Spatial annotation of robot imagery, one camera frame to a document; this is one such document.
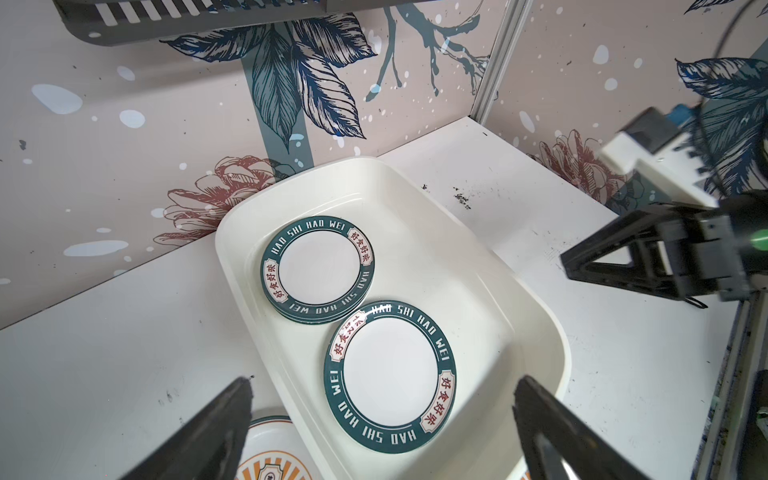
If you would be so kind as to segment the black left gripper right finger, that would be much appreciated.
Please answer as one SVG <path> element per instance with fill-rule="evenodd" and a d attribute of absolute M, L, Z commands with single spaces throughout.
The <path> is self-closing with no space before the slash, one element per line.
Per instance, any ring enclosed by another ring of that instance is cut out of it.
<path fill-rule="evenodd" d="M 533 479 L 646 477 L 531 376 L 514 392 L 513 414 L 527 471 Z"/>

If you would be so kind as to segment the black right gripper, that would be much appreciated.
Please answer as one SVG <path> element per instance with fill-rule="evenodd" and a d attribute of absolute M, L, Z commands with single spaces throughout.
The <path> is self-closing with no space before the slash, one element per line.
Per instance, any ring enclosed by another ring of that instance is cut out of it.
<path fill-rule="evenodd" d="M 669 266 L 661 276 L 641 268 L 664 269 L 657 230 Z M 601 261 L 623 248 L 625 265 Z M 730 197 L 715 208 L 677 202 L 643 207 L 571 247 L 561 261 L 574 281 L 669 300 L 709 294 L 746 300 L 767 285 L 767 199 Z"/>

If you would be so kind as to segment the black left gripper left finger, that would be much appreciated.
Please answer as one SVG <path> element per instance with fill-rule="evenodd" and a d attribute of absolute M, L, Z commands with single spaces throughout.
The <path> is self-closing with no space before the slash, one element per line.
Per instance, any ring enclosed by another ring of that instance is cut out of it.
<path fill-rule="evenodd" d="M 125 479 L 233 479 L 251 421 L 250 381 L 239 377 Z"/>

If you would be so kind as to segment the orange sunburst plate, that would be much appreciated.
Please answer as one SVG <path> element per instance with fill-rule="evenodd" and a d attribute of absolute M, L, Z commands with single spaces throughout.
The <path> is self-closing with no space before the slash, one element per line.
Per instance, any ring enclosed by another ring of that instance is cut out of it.
<path fill-rule="evenodd" d="M 286 415 L 253 420 L 235 479 L 312 479 L 315 468 L 298 430 Z"/>

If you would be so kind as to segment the green hao shi plate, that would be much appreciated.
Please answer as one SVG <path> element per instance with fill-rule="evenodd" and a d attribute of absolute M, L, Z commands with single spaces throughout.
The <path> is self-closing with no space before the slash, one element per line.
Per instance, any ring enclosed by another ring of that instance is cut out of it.
<path fill-rule="evenodd" d="M 283 226 L 257 263 L 267 300 L 307 325 L 341 319 L 362 304 L 373 282 L 373 243 L 351 221 L 315 215 Z"/>
<path fill-rule="evenodd" d="M 360 445 L 402 454 L 432 441 L 457 396 L 449 340 L 423 310 L 401 301 L 368 303 L 333 334 L 323 385 L 336 422 Z"/>

